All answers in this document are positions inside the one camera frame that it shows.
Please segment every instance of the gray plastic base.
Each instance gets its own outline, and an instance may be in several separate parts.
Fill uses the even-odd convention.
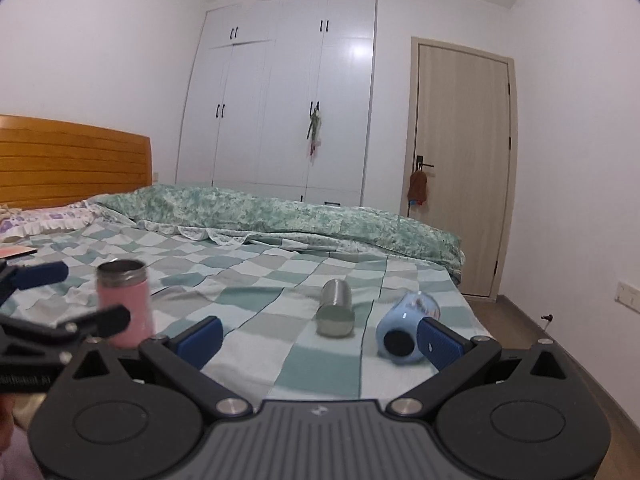
[[[469,480],[418,422],[391,420],[375,400],[266,401],[216,425],[170,480]]]

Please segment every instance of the bed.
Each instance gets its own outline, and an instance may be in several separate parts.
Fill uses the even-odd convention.
[[[203,371],[254,405],[264,398],[384,402],[432,376],[427,360],[397,366],[377,354],[377,323],[408,290],[431,294],[441,322],[461,335],[487,334],[454,283],[463,256],[452,235],[369,208],[148,187],[150,172],[146,137],[0,116],[0,203],[75,203],[89,212],[81,226],[20,238],[38,248],[25,264],[63,260],[70,275],[14,294],[0,312],[43,323],[82,314],[96,305],[95,267],[143,260],[157,332],[173,336],[218,316],[225,342]],[[341,340],[317,335],[314,322],[332,278],[353,291],[356,328]]]

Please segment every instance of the wall outlet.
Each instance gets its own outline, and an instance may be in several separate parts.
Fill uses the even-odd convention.
[[[618,283],[616,301],[628,306],[630,309],[635,310],[640,314],[640,290],[632,287],[628,283]]]

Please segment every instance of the white wardrobe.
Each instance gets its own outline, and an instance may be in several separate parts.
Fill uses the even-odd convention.
[[[263,0],[209,12],[177,183],[360,205],[375,17],[376,0]]]

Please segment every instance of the blue gripper pad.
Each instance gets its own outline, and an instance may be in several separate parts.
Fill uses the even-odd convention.
[[[424,317],[418,323],[416,342],[418,350],[438,371],[460,359],[474,347],[469,339],[453,332],[432,317]]]
[[[168,347],[190,365],[202,370],[222,348],[222,322],[209,316],[169,341]]]

